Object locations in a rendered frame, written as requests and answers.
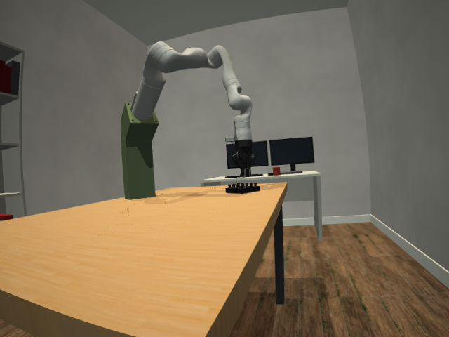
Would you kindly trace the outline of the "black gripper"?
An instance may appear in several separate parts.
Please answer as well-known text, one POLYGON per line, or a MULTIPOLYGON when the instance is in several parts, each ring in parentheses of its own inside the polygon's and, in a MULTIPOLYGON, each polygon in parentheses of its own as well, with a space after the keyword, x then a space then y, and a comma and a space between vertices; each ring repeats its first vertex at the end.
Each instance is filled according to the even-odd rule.
POLYGON ((242 178, 250 177, 250 168, 254 166, 257 157, 257 155, 253 154, 251 150, 252 146, 252 140, 235 141, 236 154, 232 155, 232 159, 234 160, 236 167, 241 169, 242 178))

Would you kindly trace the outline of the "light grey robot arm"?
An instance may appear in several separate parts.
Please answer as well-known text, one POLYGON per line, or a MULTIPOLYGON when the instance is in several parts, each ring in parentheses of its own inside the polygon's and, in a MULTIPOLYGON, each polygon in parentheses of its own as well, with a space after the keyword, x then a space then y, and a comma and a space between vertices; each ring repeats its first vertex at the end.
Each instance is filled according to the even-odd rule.
POLYGON ((181 54, 162 41, 155 43, 147 54, 142 81, 134 95, 130 110, 138 119, 148 120, 152 117, 166 82, 164 73, 202 67, 217 69, 222 64, 222 82, 227 91, 229 106, 233 110, 241 111, 240 115, 234 118, 234 137, 225 138, 225 142, 252 140, 250 129, 252 101, 248 96, 239 95, 241 85, 234 73, 228 52, 220 45, 215 46, 209 53, 201 48, 187 48, 181 54), (186 55, 183 55, 184 53, 186 55))

